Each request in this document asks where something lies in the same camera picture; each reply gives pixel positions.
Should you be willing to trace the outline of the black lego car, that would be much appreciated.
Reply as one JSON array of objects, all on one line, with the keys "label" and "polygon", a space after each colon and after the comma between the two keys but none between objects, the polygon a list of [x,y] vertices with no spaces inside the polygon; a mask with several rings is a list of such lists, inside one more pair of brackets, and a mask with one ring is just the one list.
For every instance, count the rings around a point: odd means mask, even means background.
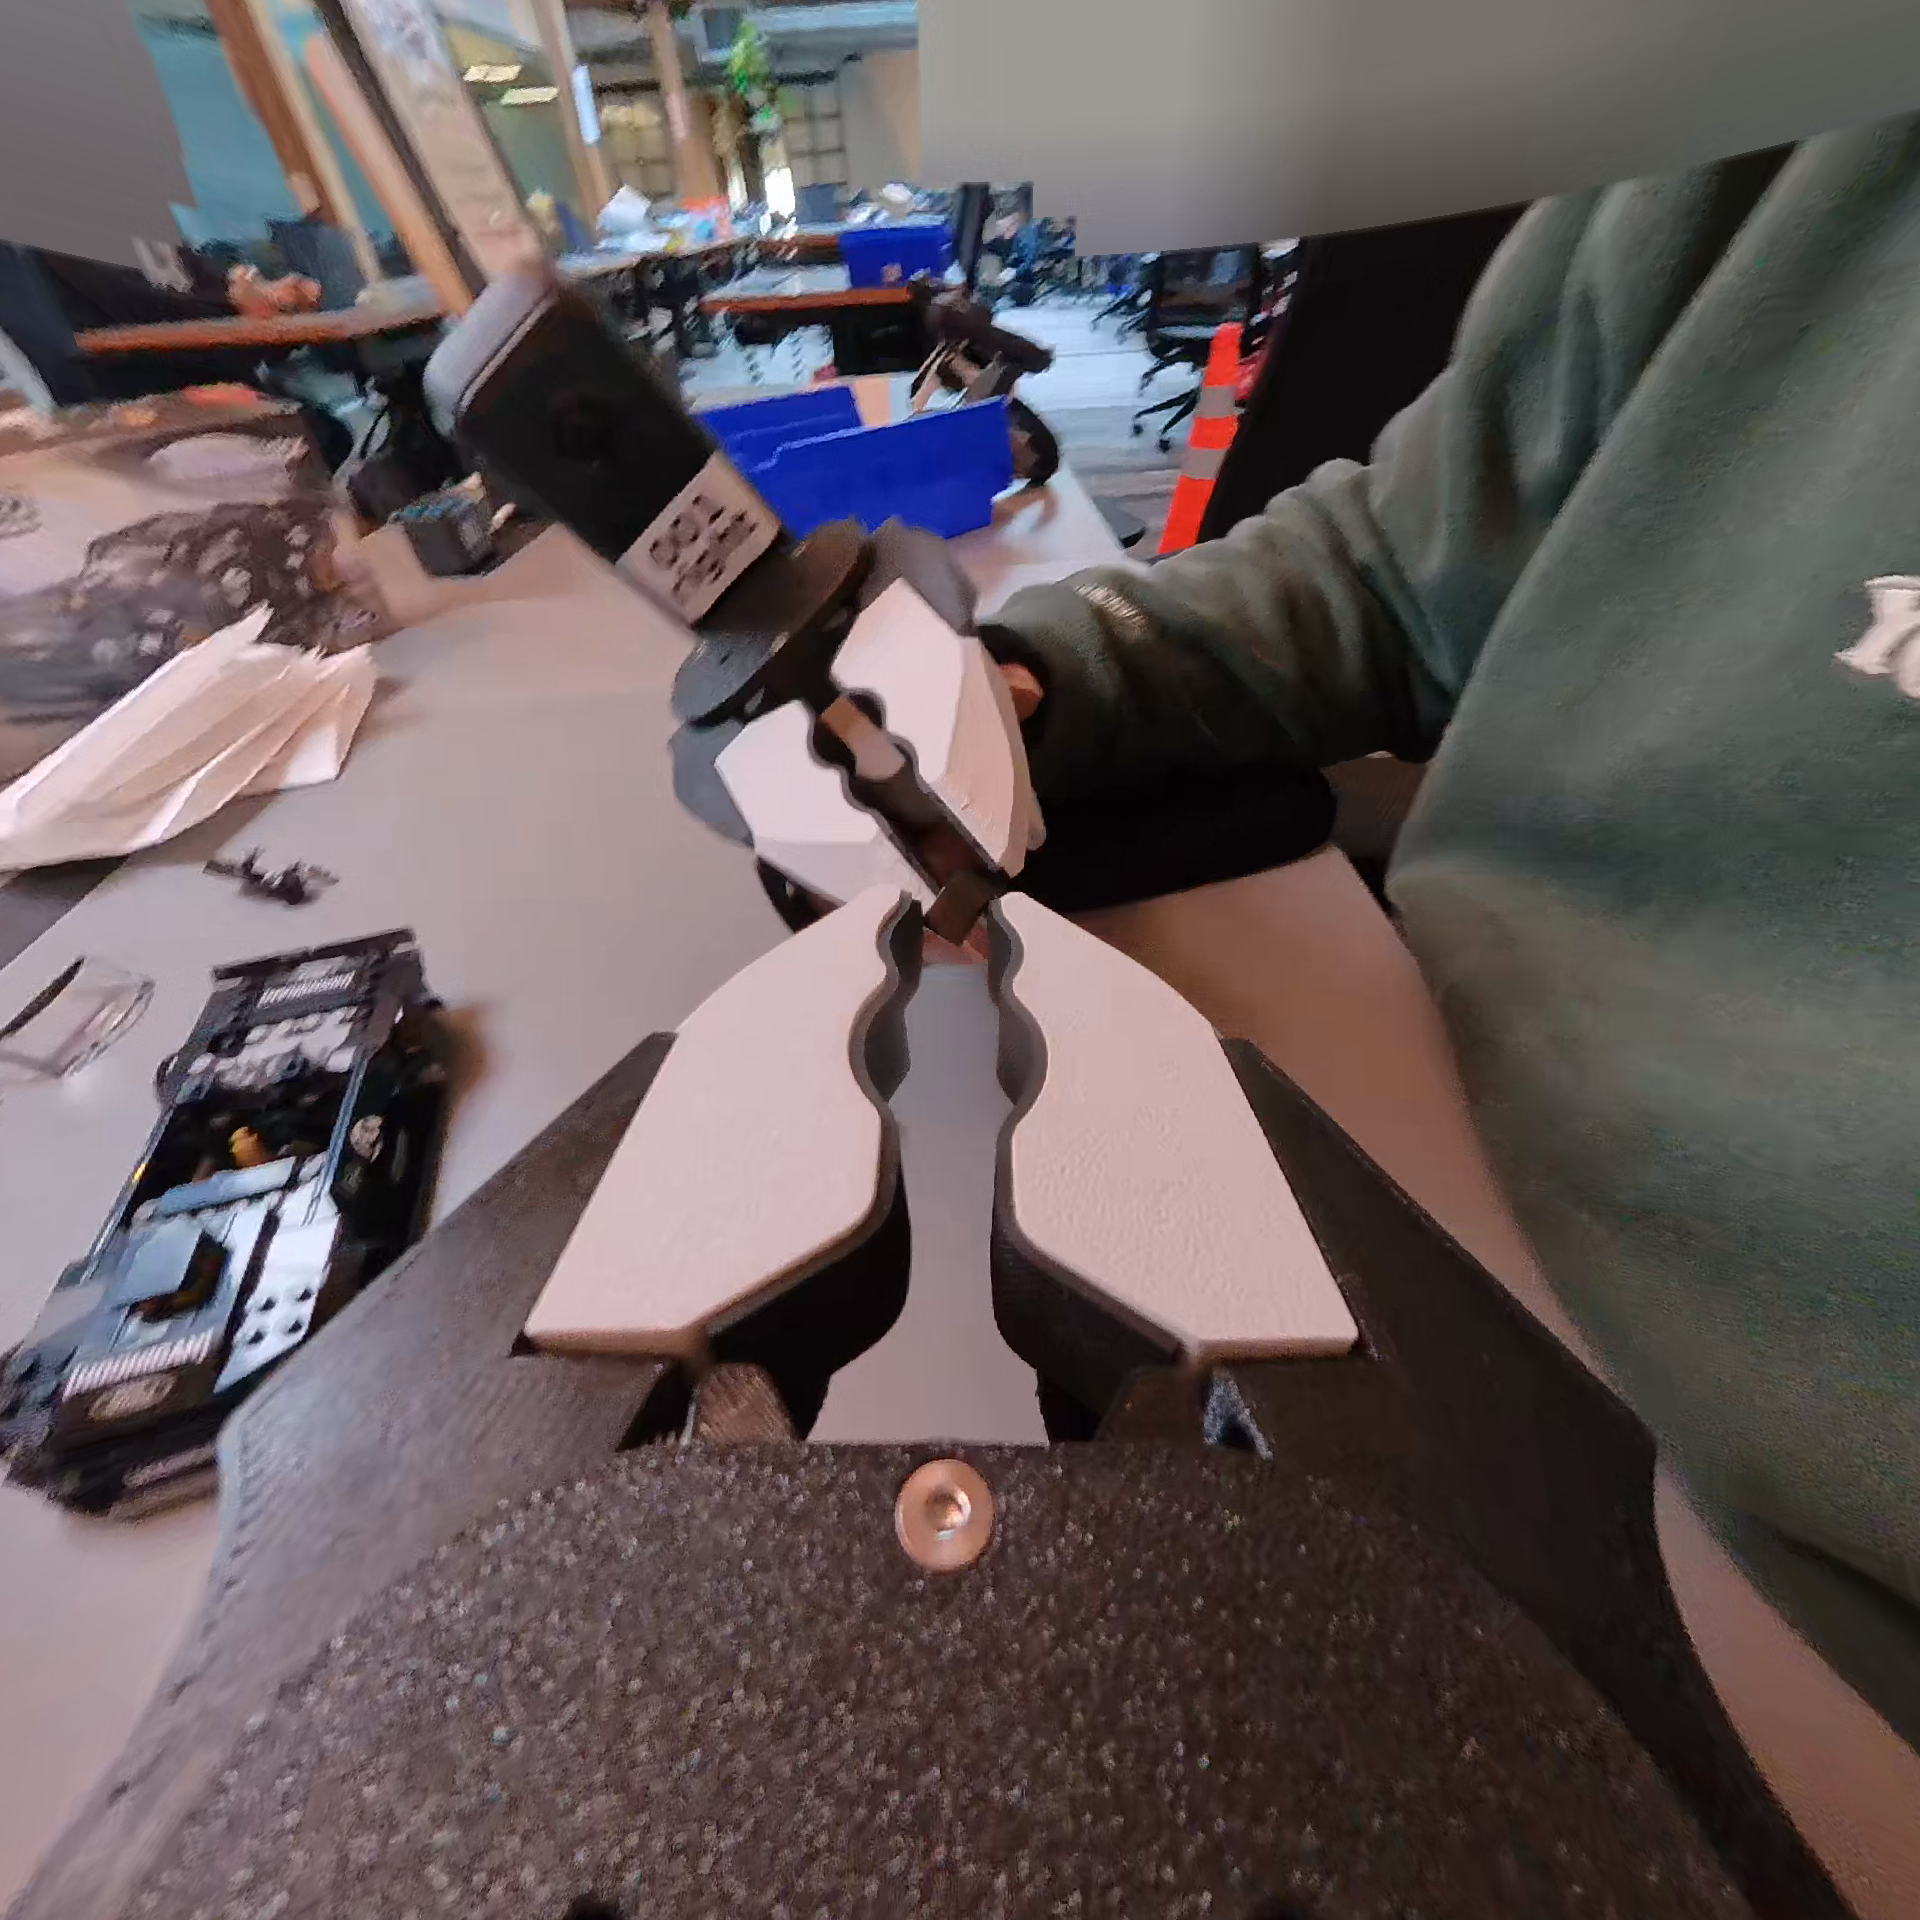
[{"label": "black lego car", "polygon": [[5,1355],[5,1477],[82,1514],[199,1497],[226,1418],[426,1232],[444,1000],[411,928],[220,967],[99,1237]]}]

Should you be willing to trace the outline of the small black box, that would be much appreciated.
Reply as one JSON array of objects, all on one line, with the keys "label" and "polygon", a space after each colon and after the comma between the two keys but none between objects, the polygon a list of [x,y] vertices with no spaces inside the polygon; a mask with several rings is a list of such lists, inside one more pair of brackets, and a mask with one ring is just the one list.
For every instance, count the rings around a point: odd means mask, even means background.
[{"label": "small black box", "polygon": [[489,573],[506,551],[497,503],[480,487],[444,487],[419,495],[391,517],[426,575],[466,579]]}]

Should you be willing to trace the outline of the person's right forearm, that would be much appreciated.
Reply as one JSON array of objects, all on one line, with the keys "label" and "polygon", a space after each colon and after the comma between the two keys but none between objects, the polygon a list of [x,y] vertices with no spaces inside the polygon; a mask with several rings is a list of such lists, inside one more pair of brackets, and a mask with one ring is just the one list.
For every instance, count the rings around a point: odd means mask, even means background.
[{"label": "person's right forearm", "polygon": [[1389,751],[1426,760],[1593,455],[1578,248],[1599,190],[1301,241],[1196,546],[1018,591],[1040,802]]}]

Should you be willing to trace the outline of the blue storage bin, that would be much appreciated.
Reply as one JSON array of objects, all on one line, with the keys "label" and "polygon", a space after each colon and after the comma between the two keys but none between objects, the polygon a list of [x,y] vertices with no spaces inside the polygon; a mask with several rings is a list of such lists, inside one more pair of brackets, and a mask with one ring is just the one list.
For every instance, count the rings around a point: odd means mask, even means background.
[{"label": "blue storage bin", "polygon": [[696,417],[795,536],[904,520],[953,538],[991,527],[1018,482],[1010,407],[991,398],[864,423],[855,385],[833,383]]}]

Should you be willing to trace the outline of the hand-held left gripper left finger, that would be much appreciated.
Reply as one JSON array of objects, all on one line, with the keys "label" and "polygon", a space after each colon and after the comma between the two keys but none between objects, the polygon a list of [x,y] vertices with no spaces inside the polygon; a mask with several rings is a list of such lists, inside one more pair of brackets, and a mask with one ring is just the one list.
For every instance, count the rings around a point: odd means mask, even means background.
[{"label": "hand-held left gripper left finger", "polygon": [[768,950],[669,1037],[525,1315],[541,1353],[753,1365],[810,1432],[905,1307],[891,1110],[922,909],[871,888]]}]

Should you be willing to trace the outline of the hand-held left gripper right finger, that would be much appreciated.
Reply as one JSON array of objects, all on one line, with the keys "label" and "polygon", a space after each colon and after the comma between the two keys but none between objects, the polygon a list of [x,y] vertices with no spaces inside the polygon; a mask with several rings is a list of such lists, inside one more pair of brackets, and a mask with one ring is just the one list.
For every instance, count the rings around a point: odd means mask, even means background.
[{"label": "hand-held left gripper right finger", "polygon": [[1351,1359],[1360,1326],[1188,998],[1061,912],[987,915],[997,1073],[992,1309],[1047,1434],[1095,1434],[1136,1374]]}]

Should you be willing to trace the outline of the black lego axle assembly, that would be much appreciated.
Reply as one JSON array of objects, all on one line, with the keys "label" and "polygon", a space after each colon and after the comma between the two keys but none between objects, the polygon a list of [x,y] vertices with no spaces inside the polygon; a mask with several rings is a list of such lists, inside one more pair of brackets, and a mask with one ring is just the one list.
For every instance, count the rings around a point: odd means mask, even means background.
[{"label": "black lego axle assembly", "polygon": [[287,906],[312,904],[339,883],[339,873],[320,863],[290,858],[274,866],[259,847],[240,855],[215,855],[202,863],[202,873],[232,882],[243,898]]}]

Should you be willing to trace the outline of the orange striped object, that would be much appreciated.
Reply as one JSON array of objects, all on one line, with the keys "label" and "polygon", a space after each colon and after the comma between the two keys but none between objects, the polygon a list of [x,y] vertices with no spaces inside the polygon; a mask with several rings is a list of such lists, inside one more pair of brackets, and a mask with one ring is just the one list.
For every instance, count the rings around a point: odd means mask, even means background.
[{"label": "orange striped object", "polygon": [[1241,323],[1224,322],[1209,344],[1203,383],[1191,414],[1191,433],[1162,526],[1155,559],[1196,546],[1203,535],[1217,480],[1237,437]]}]

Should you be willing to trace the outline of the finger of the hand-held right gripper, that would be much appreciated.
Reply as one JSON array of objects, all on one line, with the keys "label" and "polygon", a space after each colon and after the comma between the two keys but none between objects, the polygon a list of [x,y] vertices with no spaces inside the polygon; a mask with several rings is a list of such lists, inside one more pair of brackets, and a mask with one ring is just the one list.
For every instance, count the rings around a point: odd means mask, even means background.
[{"label": "finger of the hand-held right gripper", "polygon": [[715,753],[715,773],[759,862],[829,909],[875,888],[931,906],[935,894],[889,831],[815,744],[817,714],[781,704]]},{"label": "finger of the hand-held right gripper", "polygon": [[951,873],[1008,888],[1044,838],[1013,690],[986,645],[905,579],[852,617],[827,666],[825,727],[855,794],[919,857],[951,843]]}]

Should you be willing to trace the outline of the paper sign on stand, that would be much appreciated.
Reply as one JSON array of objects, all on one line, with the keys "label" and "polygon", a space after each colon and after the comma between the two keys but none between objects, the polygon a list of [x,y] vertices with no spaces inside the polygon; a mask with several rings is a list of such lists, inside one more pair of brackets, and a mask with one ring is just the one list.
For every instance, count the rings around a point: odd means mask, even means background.
[{"label": "paper sign on stand", "polygon": [[427,1],[317,1],[303,65],[450,318],[536,264],[537,227]]}]

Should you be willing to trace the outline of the small black lego piece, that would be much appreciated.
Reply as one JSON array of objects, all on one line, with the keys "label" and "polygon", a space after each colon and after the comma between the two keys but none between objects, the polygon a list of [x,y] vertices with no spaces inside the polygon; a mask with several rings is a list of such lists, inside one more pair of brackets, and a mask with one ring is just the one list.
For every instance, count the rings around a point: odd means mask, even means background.
[{"label": "small black lego piece", "polygon": [[925,959],[938,965],[968,959],[977,949],[977,929],[984,915],[1005,890],[1005,883],[1008,878],[995,866],[953,863],[935,883],[932,901],[922,913]]}]

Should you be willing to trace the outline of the clear lego windshield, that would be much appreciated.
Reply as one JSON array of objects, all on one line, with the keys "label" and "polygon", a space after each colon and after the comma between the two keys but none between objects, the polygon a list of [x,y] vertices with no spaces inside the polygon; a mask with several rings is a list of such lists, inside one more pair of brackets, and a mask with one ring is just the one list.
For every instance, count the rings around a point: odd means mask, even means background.
[{"label": "clear lego windshield", "polygon": [[154,1000],[154,979],[79,955],[3,1021],[3,1093],[52,1085],[96,1061]]}]

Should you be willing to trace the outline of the lego set box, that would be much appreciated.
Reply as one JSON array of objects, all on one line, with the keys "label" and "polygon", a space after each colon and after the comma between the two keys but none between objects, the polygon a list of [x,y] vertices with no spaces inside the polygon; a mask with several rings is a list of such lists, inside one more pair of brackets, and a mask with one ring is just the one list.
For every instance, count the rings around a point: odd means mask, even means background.
[{"label": "lego set box", "polygon": [[394,631],[296,405],[215,385],[3,429],[5,777],[208,634],[340,653]]}]

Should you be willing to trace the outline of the white paper bags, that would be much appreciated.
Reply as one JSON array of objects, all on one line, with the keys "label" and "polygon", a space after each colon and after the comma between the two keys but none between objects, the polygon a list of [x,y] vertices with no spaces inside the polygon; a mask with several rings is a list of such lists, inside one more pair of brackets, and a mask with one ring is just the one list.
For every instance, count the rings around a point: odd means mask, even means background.
[{"label": "white paper bags", "polygon": [[3,875],[125,857],[235,800],[340,775],[377,688],[371,641],[266,639],[267,610],[188,646],[3,794]]}]

